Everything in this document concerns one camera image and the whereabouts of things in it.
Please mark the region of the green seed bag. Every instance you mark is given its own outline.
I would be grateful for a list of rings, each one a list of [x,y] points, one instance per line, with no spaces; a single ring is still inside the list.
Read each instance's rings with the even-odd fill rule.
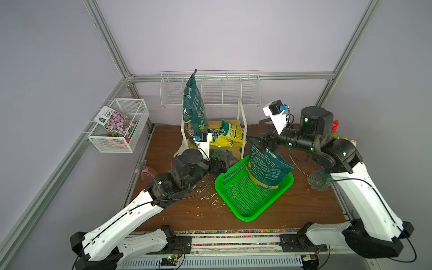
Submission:
[[[238,158],[233,155],[233,152],[224,148],[213,150],[211,159],[215,159],[221,163],[224,162],[224,164],[228,167],[231,167],[239,162]]]

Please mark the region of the dark green fertilizer bag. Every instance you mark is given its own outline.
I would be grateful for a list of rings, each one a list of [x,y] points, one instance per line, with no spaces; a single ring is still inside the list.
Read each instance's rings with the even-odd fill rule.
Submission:
[[[195,78],[197,71],[195,69],[191,74],[183,90],[182,119],[184,130],[190,138],[194,138],[198,132],[207,132],[209,129],[204,101]]]
[[[279,153],[269,148],[262,152],[253,144],[250,145],[247,163],[246,170],[252,182],[268,190],[279,188],[284,178],[295,170],[295,166],[286,162]]]

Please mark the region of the green plastic basket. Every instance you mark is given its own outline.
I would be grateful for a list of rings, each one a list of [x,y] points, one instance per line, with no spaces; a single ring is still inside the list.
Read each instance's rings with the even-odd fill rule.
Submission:
[[[249,177],[248,161],[248,157],[243,158],[227,173],[220,174],[215,181],[215,188],[219,196],[233,214],[243,222],[257,219],[294,183],[294,176],[289,173],[274,190],[259,187]]]

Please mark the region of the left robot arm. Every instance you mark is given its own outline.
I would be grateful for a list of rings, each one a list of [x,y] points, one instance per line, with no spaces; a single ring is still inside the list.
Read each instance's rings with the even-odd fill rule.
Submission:
[[[228,172],[231,153],[216,157],[202,149],[188,149],[177,156],[172,170],[157,175],[138,196],[103,225],[70,238],[76,254],[74,270],[115,270],[118,265],[146,254],[186,254],[184,238],[168,225],[144,235],[130,234],[173,203],[192,199],[192,191],[208,175]]]

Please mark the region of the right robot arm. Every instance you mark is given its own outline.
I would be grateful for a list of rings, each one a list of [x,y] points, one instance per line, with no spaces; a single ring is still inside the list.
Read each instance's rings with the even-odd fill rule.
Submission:
[[[263,112],[274,131],[248,135],[248,141],[263,153],[284,146],[309,154],[343,190],[359,215],[334,225],[309,223],[300,230],[299,238],[313,245],[345,246],[368,259],[397,261],[402,240],[409,239],[414,227],[401,220],[383,199],[356,146],[333,137],[333,113],[319,106],[303,108],[299,128],[295,129],[289,122],[289,106],[280,100],[265,105]]]

